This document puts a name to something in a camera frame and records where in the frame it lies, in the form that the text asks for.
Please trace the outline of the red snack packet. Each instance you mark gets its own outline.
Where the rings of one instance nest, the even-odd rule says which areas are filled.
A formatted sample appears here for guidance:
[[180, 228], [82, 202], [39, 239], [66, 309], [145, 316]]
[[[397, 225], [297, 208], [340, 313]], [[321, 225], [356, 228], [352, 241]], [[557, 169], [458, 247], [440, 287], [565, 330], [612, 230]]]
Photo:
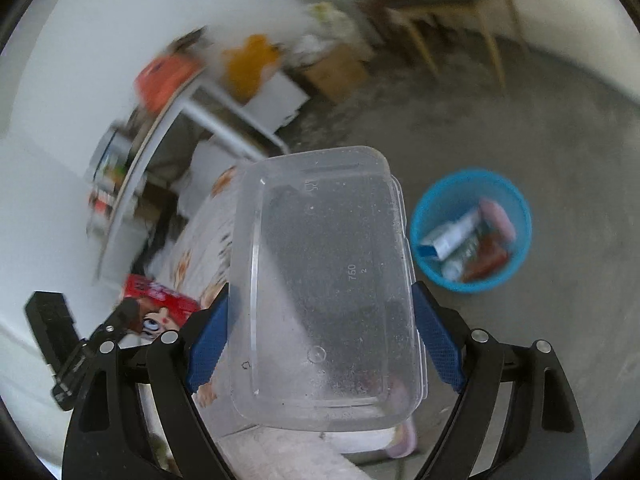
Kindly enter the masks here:
[[192, 298], [141, 275], [128, 275], [122, 298], [131, 298], [137, 304], [127, 330], [149, 341], [168, 330], [178, 332], [192, 314], [201, 310]]

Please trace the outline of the blue toothpaste box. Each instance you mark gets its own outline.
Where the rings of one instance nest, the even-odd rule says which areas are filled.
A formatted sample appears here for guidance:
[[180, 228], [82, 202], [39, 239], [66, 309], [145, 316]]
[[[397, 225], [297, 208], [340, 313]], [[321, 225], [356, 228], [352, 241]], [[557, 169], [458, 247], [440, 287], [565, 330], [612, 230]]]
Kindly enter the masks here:
[[457, 220], [441, 224], [420, 240], [418, 254], [428, 260], [446, 260], [475, 232], [481, 221], [480, 208], [476, 207]]

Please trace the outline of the clear plastic food container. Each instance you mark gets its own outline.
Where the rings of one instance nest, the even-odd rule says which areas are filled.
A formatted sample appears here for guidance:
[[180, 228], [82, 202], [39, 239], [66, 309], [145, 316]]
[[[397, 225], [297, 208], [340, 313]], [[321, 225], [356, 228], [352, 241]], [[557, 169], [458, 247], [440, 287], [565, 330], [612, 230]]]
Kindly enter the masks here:
[[368, 146], [273, 157], [240, 179], [230, 396], [255, 425], [393, 427], [426, 393], [401, 188]]

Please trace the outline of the clear red snack bag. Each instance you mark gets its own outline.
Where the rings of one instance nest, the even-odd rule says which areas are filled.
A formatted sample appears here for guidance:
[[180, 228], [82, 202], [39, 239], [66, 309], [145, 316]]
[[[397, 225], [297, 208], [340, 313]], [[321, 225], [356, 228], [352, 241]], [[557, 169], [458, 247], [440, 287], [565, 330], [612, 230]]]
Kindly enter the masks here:
[[471, 283], [501, 270], [510, 259], [510, 254], [504, 246], [502, 238], [497, 234], [488, 234], [480, 239], [476, 256], [464, 267], [461, 281]]

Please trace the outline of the pink sponge cloth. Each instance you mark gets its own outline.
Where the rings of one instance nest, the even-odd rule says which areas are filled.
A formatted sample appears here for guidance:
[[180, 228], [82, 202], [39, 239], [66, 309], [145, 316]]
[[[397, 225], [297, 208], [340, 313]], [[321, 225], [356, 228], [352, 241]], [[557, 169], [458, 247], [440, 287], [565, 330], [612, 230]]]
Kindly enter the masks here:
[[514, 243], [516, 241], [516, 229], [500, 204], [494, 200], [482, 198], [480, 200], [480, 214], [505, 242]]

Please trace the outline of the blue plastic trash basket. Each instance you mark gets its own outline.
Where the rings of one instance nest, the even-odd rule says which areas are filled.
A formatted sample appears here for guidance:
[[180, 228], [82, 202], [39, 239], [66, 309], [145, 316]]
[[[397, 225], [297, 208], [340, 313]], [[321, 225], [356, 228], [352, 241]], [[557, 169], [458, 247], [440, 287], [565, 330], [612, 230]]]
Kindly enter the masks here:
[[460, 294], [494, 289], [520, 270], [533, 238], [522, 192], [487, 169], [463, 169], [433, 184], [409, 224], [416, 266]]

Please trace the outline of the pink slipper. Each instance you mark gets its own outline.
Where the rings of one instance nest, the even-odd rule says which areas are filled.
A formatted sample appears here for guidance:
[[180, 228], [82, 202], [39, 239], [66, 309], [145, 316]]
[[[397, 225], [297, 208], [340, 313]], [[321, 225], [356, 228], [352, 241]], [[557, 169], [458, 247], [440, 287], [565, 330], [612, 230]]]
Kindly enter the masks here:
[[388, 457], [399, 460], [411, 455], [418, 445], [418, 435], [413, 418], [409, 417], [395, 428], [392, 443], [385, 449]]

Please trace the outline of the steel rice cooker pot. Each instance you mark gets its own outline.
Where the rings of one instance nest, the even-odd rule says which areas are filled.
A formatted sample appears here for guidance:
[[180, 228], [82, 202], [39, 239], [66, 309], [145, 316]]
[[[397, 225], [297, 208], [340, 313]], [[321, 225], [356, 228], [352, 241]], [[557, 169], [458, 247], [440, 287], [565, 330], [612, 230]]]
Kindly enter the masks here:
[[112, 122], [99, 140], [89, 159], [85, 180], [96, 182], [108, 162], [126, 162], [132, 147], [132, 136], [122, 122]]

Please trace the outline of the white side table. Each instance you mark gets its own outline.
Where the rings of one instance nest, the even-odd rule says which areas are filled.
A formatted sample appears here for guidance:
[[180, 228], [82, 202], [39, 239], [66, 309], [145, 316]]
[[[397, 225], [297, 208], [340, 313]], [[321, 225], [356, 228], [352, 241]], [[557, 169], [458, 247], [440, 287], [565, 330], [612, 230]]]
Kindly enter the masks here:
[[[194, 150], [200, 134], [206, 132], [211, 136], [219, 136], [222, 143], [227, 144], [235, 154], [251, 159], [265, 156], [267, 150], [253, 143], [248, 136], [227, 125], [197, 98], [198, 92], [208, 95], [216, 107], [226, 110], [231, 116], [238, 118], [242, 124], [253, 128], [282, 154], [288, 154], [290, 148], [280, 136], [276, 128], [262, 122], [246, 105], [240, 104], [224, 90], [208, 73], [201, 70], [186, 81], [171, 97], [160, 114], [153, 118], [148, 128], [138, 130], [129, 157], [126, 162], [108, 162], [99, 179], [94, 184], [94, 197], [106, 201], [106, 193], [111, 192], [113, 199], [105, 202], [105, 220], [103, 226], [96, 230], [101, 235], [101, 249], [96, 260], [94, 278], [99, 281], [103, 271], [105, 257], [110, 252], [117, 233], [125, 220], [130, 200], [142, 189], [142, 181], [147, 172], [154, 174], [153, 179], [160, 183], [170, 183], [172, 177], [160, 176], [157, 171], [163, 165], [171, 168], [175, 176], [182, 174], [181, 166], [186, 163], [186, 156]], [[179, 142], [182, 151], [169, 151], [160, 162], [154, 160], [157, 150], [170, 133], [175, 122], [184, 119], [198, 127], [198, 131], [190, 133]]]

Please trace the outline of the red plastic bag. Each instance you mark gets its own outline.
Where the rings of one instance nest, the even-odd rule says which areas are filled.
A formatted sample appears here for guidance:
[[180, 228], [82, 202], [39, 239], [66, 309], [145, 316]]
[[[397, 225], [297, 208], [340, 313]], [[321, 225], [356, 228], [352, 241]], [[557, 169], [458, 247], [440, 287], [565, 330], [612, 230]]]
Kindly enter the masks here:
[[174, 53], [154, 58], [134, 80], [134, 88], [144, 108], [160, 114], [174, 93], [203, 69], [200, 61]]

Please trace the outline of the yellow plastic bag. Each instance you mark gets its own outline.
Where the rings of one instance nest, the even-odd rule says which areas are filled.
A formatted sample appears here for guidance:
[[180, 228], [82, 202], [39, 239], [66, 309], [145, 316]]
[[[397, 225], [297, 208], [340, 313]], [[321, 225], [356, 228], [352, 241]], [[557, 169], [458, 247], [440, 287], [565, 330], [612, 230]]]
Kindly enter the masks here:
[[224, 79], [232, 96], [249, 101], [281, 65], [279, 49], [263, 34], [250, 35], [242, 46], [224, 50]]

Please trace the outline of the cardboard box on floor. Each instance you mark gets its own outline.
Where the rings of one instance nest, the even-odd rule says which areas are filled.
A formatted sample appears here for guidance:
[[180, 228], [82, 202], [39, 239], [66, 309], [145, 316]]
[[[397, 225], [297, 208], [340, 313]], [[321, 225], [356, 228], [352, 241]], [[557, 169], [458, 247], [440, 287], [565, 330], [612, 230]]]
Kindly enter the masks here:
[[369, 79], [366, 66], [346, 44], [339, 44], [320, 61], [303, 68], [302, 74], [333, 103], [345, 101]]

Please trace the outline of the white bags pile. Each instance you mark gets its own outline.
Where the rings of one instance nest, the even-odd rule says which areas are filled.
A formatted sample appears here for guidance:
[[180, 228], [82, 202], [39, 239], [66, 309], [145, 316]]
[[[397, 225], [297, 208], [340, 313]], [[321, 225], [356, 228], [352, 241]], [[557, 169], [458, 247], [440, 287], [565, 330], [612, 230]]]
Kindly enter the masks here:
[[311, 19], [310, 26], [288, 49], [288, 64], [311, 66], [339, 46], [349, 47], [359, 61], [368, 58], [369, 46], [348, 14], [330, 2], [311, 3], [306, 12]]

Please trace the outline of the dark wooden stool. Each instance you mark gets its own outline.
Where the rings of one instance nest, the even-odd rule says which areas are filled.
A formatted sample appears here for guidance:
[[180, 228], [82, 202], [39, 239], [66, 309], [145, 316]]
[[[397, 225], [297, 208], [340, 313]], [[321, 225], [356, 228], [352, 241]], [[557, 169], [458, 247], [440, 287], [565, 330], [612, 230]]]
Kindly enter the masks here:
[[356, 0], [356, 6], [367, 18], [386, 44], [396, 44], [395, 25], [390, 19], [390, 9], [401, 0]]

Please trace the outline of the wooden chair right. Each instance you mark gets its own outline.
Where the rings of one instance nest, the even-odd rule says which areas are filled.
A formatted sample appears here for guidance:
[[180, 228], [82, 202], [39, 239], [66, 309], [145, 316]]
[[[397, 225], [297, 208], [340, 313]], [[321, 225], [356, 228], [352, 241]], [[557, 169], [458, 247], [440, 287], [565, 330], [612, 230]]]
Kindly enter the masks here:
[[[515, 1], [503, 1], [506, 4], [506, 10], [510, 16], [516, 40], [518, 40], [521, 49], [526, 51], [528, 47], [523, 34], [521, 17]], [[420, 21], [426, 21], [429, 18], [434, 21], [444, 18], [450, 21], [450, 24], [454, 26], [454, 30], [458, 35], [463, 37], [465, 33], [462, 27], [462, 18], [472, 16], [472, 18], [476, 19], [477, 25], [480, 26], [480, 36], [482, 36], [485, 41], [498, 84], [501, 89], [505, 89], [506, 73], [504, 72], [501, 54], [496, 37], [490, 31], [488, 19], [483, 12], [484, 7], [490, 2], [491, 0], [398, 0], [387, 8], [387, 13], [397, 21], [398, 25], [408, 32], [416, 50], [418, 50], [422, 60], [434, 76], [438, 76], [439, 71], [423, 35], [419, 32], [418, 23]]]

